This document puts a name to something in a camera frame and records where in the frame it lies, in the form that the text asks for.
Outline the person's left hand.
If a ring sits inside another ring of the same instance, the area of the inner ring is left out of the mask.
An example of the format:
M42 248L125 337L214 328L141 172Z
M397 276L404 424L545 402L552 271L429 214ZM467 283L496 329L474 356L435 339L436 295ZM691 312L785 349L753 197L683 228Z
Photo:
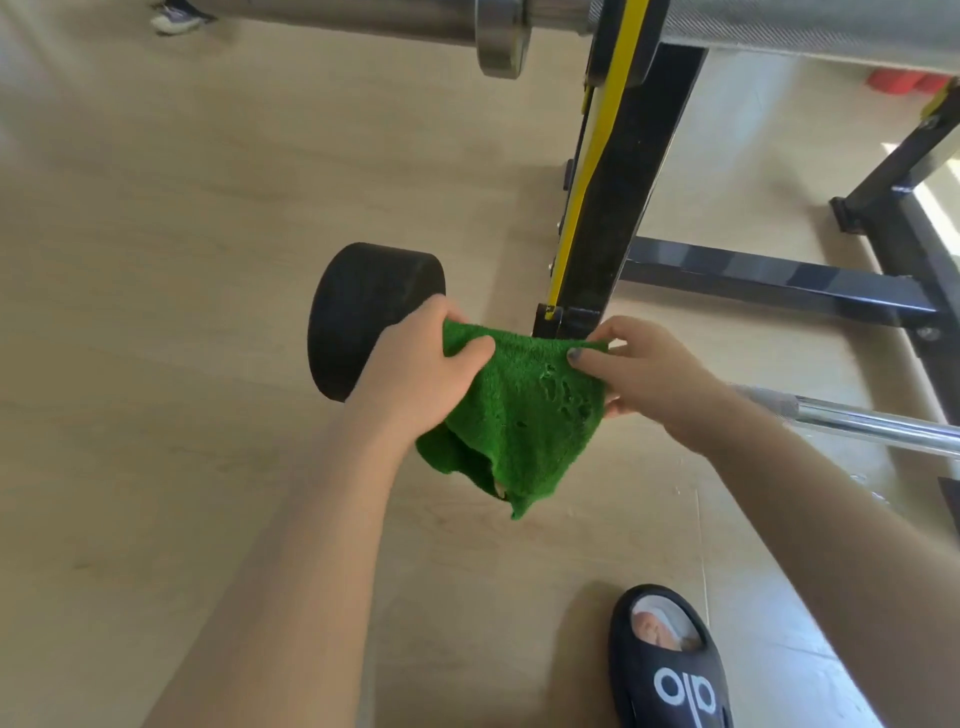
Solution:
M426 299L379 335L343 414L371 439L409 449L447 418L474 377L445 373L444 326L460 322L453 301Z

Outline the person's right hand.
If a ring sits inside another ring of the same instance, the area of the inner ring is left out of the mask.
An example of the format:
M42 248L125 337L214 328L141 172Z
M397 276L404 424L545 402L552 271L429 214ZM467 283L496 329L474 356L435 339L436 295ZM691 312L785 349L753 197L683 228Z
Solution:
M737 394L665 327L614 316L603 321L579 347L583 346L625 348L625 380L605 384L606 418L642 415L700 455L718 441L723 411Z

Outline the green microfiber cloth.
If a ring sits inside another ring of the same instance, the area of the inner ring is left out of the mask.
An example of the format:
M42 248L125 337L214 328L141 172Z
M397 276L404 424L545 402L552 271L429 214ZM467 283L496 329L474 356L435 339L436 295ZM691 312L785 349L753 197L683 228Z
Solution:
M490 337L495 351L443 422L415 448L444 475L461 474L510 505L519 520L551 497L605 414L605 384L570 366L570 349L606 352L600 342L546 339L446 321L443 353Z

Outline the person's right forearm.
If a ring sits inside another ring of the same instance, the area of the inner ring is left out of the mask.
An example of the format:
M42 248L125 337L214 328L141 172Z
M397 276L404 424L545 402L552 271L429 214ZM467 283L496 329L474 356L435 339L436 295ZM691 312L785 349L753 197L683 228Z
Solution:
M722 382L691 446L712 465L886 728L960 728L960 552Z

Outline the person's left forearm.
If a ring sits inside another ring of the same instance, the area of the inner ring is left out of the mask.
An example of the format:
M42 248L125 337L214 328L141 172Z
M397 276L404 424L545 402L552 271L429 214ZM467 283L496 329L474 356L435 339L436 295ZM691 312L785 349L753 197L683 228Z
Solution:
M355 728L390 491L443 418L343 408L142 728Z

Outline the black round weight plate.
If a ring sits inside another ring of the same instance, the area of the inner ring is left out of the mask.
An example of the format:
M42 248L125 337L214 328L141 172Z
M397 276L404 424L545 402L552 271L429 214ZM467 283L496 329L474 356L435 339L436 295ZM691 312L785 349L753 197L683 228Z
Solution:
M338 251L318 282L307 323L318 392L345 402L382 332L446 292L442 263L432 253L367 242Z

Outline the chrome bar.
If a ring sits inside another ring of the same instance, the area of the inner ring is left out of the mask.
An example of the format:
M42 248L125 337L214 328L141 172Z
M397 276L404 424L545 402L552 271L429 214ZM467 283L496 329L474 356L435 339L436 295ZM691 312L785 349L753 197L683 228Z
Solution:
M908 418L762 387L732 389L793 427L960 461L960 426Z

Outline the black slipper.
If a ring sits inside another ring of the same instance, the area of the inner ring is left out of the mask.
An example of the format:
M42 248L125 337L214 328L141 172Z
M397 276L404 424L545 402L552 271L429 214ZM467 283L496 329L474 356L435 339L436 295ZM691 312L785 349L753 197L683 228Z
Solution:
M662 625L668 644L643 639L635 619ZM627 589L610 616L608 679L620 728L735 728L723 661L708 626L677 591Z

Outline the steel barbell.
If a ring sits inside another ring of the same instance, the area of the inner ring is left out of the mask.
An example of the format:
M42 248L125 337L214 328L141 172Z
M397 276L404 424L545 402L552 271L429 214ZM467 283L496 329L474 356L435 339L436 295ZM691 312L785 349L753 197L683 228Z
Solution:
M222 18L470 46L516 79L534 29L597 38L630 0L192 0ZM638 0L654 41L960 75L960 0Z

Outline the red object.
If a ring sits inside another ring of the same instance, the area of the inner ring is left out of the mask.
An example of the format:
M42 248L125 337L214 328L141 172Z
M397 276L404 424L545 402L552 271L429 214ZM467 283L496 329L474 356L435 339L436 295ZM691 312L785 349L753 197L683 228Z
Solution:
M867 78L867 86L887 95L907 95L918 92L935 95L950 82L951 76L921 70L878 68Z

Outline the black and yellow rack frame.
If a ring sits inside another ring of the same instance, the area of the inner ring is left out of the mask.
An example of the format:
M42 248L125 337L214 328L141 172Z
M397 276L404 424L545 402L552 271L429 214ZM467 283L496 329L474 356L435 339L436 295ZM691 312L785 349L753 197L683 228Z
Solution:
M580 338L617 283L654 285L906 331L947 420L960 426L960 270L918 188L960 151L960 75L856 188L830 200L881 273L636 236L709 49L654 40L630 0L593 39L567 165L551 288L534 335Z

